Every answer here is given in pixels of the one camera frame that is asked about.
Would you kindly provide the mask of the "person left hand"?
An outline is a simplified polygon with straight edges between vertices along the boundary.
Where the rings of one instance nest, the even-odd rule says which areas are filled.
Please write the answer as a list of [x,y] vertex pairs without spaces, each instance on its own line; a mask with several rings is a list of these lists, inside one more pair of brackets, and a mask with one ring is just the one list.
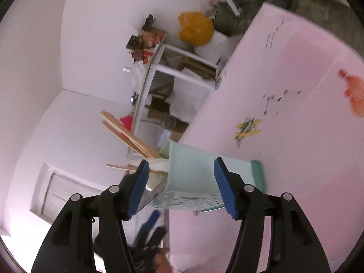
[[155,255],[154,259],[154,272],[155,273],[172,273],[173,268],[166,259],[164,253],[160,252]]

